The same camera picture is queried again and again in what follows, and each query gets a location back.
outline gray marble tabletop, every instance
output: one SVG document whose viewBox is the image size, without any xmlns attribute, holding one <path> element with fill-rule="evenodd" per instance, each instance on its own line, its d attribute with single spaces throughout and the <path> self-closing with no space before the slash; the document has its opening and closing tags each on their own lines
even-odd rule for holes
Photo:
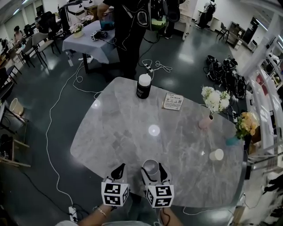
<svg viewBox="0 0 283 226">
<path fill-rule="evenodd" d="M 168 91 L 152 86 L 147 99 L 136 96 L 137 82 L 118 77 L 94 101 L 71 146 L 71 154 L 91 171 L 105 177 L 121 163 L 127 165 L 131 192 L 142 195 L 140 167 L 155 159 L 171 172 L 174 205 L 219 207 L 230 204 L 236 192 L 243 162 L 242 142 L 226 146 L 235 134 L 234 124 L 218 114 L 204 131 L 198 121 L 209 110 L 184 99 L 180 111 L 162 109 Z M 157 125 L 158 135 L 149 128 Z M 221 148 L 222 161 L 209 153 Z"/>
</svg>

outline glossy floor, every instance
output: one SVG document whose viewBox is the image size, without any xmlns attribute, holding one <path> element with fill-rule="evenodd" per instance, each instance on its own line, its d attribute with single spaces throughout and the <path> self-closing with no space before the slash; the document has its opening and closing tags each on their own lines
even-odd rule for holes
<svg viewBox="0 0 283 226">
<path fill-rule="evenodd" d="M 155 39 L 151 33 L 147 33 L 146 37 L 150 40 Z M 141 53 L 149 47 L 150 44 L 143 41 Z M 21 170 L 29 175 L 34 184 L 61 209 L 68 211 L 71 205 L 70 199 L 56 190 L 58 176 L 48 160 L 45 133 L 50 123 L 49 110 L 57 101 L 66 80 L 79 67 L 80 62 L 77 59 L 81 54 L 74 55 L 74 66 L 70 67 L 64 53 L 53 55 L 51 49 L 45 52 L 49 69 L 41 66 L 34 56 L 32 61 L 36 68 L 28 68 L 27 65 L 21 68 L 23 75 L 18 76 L 18 85 L 15 85 L 9 101 L 17 97 L 25 107 L 24 117 L 30 120 L 27 144 L 31 146 L 29 154 L 32 167 Z M 178 35 L 174 35 L 169 40 L 162 38 L 142 59 L 152 59 L 153 68 L 156 60 L 173 68 L 171 73 L 166 73 L 163 69 L 156 71 L 153 85 L 203 104 L 200 95 L 202 86 L 213 85 L 203 72 L 206 56 L 213 55 L 221 62 L 230 54 L 231 51 L 225 43 L 216 41 L 215 33 L 193 28 L 192 34 L 185 42 Z M 135 79 L 142 73 L 145 73 L 145 69 L 137 67 Z M 86 75 L 84 69 L 81 69 L 79 75 L 83 76 L 84 80 L 75 85 L 83 90 L 101 91 L 107 86 L 104 77 L 100 74 Z M 118 75 L 118 71 L 113 71 L 113 76 Z M 53 122 L 48 133 L 48 149 L 50 159 L 60 174 L 59 188 L 67 192 L 74 203 L 82 205 L 91 212 L 93 207 L 102 203 L 101 178 L 73 158 L 70 147 L 94 99 L 92 94 L 76 90 L 73 81 L 74 77 L 68 82 L 60 101 L 52 110 Z M 239 101 L 238 105 L 240 109 L 245 108 L 243 101 Z M 230 207 L 235 205 L 240 195 L 244 174 L 245 170 L 242 172 L 238 192 Z M 4 191 L 4 206 L 19 225 L 51 226 L 69 218 L 39 193 L 19 169 L 0 164 L 0 176 Z M 184 225 L 226 226 L 231 213 L 225 209 L 230 207 L 220 207 L 219 211 L 208 211 L 193 216 L 183 214 L 181 207 L 173 207 L 173 210 Z M 186 208 L 187 213 L 202 210 Z"/>
</svg>

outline paper cup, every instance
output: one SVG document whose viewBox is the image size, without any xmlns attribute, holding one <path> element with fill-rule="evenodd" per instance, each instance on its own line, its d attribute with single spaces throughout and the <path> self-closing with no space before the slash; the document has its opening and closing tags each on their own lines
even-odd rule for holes
<svg viewBox="0 0 283 226">
<path fill-rule="evenodd" d="M 224 157 L 224 152 L 222 149 L 217 149 L 209 154 L 209 158 L 212 161 L 221 161 Z"/>
<path fill-rule="evenodd" d="M 146 170 L 149 176 L 153 176 L 158 173 L 159 171 L 159 164 L 157 161 L 153 159 L 146 160 L 142 167 Z"/>
</svg>

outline white flower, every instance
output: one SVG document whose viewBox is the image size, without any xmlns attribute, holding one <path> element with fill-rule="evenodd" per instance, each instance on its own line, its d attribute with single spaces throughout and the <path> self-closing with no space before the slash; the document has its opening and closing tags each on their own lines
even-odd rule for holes
<svg viewBox="0 0 283 226">
<path fill-rule="evenodd" d="M 220 106 L 222 107 L 222 109 L 227 108 L 229 106 L 229 99 L 222 99 L 220 101 Z"/>
<path fill-rule="evenodd" d="M 207 98 L 209 96 L 209 94 L 212 93 L 213 91 L 214 91 L 214 88 L 212 88 L 212 87 L 203 87 L 202 96 L 204 98 Z"/>
<path fill-rule="evenodd" d="M 87 21 L 87 20 L 92 20 L 92 19 L 93 19 L 93 15 L 87 15 L 87 16 L 83 17 L 83 18 L 80 19 L 80 20 L 82 20 L 82 21 Z"/>
<path fill-rule="evenodd" d="M 221 112 L 229 106 L 230 95 L 227 91 L 220 92 L 212 87 L 203 87 L 202 96 L 211 113 Z"/>
<path fill-rule="evenodd" d="M 212 103 L 219 103 L 220 102 L 220 94 L 217 92 L 213 92 L 211 93 L 208 98 L 207 98 L 210 102 Z"/>
<path fill-rule="evenodd" d="M 206 106 L 212 113 L 219 111 L 219 103 L 220 103 L 220 94 L 215 91 L 210 93 L 208 98 L 205 100 Z"/>
<path fill-rule="evenodd" d="M 81 30 L 83 30 L 83 24 L 81 24 L 81 23 L 75 23 L 75 24 L 73 24 L 71 27 L 70 27 L 70 32 L 71 33 L 78 33 L 78 32 L 80 32 Z"/>
<path fill-rule="evenodd" d="M 221 99 L 230 100 L 230 95 L 227 91 L 223 91 L 220 95 Z"/>
</svg>

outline white tablecloth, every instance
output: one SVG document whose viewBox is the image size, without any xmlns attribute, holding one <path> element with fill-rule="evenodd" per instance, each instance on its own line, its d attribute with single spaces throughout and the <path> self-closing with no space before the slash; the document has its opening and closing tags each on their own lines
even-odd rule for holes
<svg viewBox="0 0 283 226">
<path fill-rule="evenodd" d="M 98 62 L 108 64 L 109 59 L 107 55 L 115 48 L 114 45 L 107 42 L 113 43 L 115 36 L 115 30 L 109 30 L 108 36 L 105 41 L 91 39 L 91 34 L 97 30 L 100 30 L 100 22 L 95 21 L 86 27 L 84 27 L 84 35 L 80 38 L 74 38 L 74 35 L 69 36 L 63 41 L 62 50 L 74 50 L 76 52 L 85 53 L 93 56 Z"/>
</svg>

